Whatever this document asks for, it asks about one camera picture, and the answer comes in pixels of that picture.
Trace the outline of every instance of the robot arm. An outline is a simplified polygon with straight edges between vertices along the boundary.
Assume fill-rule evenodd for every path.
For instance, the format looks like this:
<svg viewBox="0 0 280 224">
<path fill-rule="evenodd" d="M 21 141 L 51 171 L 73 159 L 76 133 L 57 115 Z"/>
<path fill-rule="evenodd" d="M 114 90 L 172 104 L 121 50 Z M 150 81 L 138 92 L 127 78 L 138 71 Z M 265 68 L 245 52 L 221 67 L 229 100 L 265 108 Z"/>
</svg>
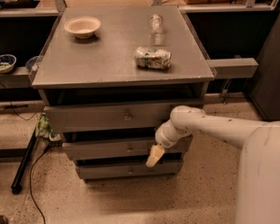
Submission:
<svg viewBox="0 0 280 224">
<path fill-rule="evenodd" d="M 147 166 L 154 166 L 166 148 L 174 146 L 180 138 L 189 136 L 194 131 L 200 130 L 231 145 L 243 147 L 250 134 L 265 123 L 255 120 L 208 116 L 199 108 L 177 106 L 172 110 L 170 119 L 157 130 L 157 145 L 151 149 Z"/>
<path fill-rule="evenodd" d="M 177 106 L 157 130 L 147 166 L 196 130 L 242 149 L 235 224 L 280 224 L 280 121 L 207 116 L 201 109 Z"/>
</svg>

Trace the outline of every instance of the drawer front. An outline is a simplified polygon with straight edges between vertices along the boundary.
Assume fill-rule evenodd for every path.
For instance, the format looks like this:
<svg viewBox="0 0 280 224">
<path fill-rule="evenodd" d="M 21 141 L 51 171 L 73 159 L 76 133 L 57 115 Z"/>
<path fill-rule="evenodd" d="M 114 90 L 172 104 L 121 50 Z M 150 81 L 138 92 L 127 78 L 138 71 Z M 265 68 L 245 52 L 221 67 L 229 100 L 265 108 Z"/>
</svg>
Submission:
<svg viewBox="0 0 280 224">
<path fill-rule="evenodd" d="M 183 138 L 167 153 L 184 153 L 189 149 L 191 137 Z M 154 137 L 100 142 L 63 143 L 63 149 L 71 161 L 149 155 L 155 145 Z"/>
<path fill-rule="evenodd" d="M 123 176 L 165 175 L 176 174 L 182 167 L 182 161 L 164 161 L 152 168 L 143 163 L 106 165 L 106 166 L 79 166 L 76 168 L 80 179 L 99 179 Z"/>
<path fill-rule="evenodd" d="M 168 120 L 173 107 L 170 103 L 72 105 L 47 106 L 45 112 L 56 133 L 70 133 L 159 126 Z"/>
</svg>

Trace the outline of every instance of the can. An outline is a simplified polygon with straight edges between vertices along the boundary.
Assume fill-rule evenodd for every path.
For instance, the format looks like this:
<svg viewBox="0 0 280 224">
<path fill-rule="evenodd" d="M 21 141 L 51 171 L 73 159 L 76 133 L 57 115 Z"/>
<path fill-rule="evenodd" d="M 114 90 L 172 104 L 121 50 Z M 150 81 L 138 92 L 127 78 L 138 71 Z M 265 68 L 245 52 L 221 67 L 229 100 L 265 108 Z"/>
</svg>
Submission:
<svg viewBox="0 0 280 224">
<path fill-rule="evenodd" d="M 139 47 L 134 54 L 138 66 L 153 69 L 168 69 L 170 67 L 171 52 L 165 49 Z"/>
</svg>

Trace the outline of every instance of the white bowl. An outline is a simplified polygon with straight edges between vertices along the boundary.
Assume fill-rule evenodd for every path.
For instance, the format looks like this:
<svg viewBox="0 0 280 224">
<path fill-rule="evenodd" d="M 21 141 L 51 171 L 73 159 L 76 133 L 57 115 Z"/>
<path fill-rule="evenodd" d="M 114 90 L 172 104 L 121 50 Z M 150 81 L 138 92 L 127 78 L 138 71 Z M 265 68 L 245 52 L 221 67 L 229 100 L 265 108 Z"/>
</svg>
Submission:
<svg viewBox="0 0 280 224">
<path fill-rule="evenodd" d="M 65 31 L 80 39 L 87 39 L 93 36 L 100 27 L 101 22 L 93 17 L 74 18 L 64 25 Z"/>
<path fill-rule="evenodd" d="M 17 61 L 17 58 L 14 55 L 5 54 L 0 56 L 0 64 L 5 63 L 4 65 L 6 68 L 0 68 L 0 74 L 5 74 L 8 72 L 11 72 L 13 68 L 15 67 L 15 63 Z"/>
</svg>

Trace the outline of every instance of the cabinet top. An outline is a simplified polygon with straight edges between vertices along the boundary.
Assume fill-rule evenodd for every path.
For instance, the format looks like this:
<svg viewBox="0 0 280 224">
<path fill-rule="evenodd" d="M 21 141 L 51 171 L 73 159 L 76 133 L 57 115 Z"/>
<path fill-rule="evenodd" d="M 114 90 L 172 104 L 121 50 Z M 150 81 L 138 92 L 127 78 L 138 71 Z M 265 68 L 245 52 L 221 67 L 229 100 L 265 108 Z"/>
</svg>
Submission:
<svg viewBox="0 0 280 224">
<path fill-rule="evenodd" d="M 149 34 L 152 14 L 163 16 L 164 36 L 154 45 Z M 102 23 L 96 36 L 78 39 L 64 24 L 82 16 Z M 138 67 L 138 47 L 172 52 L 168 70 Z M 66 8 L 33 81 L 38 89 L 92 88 L 204 82 L 214 78 L 183 16 L 174 6 Z"/>
</svg>

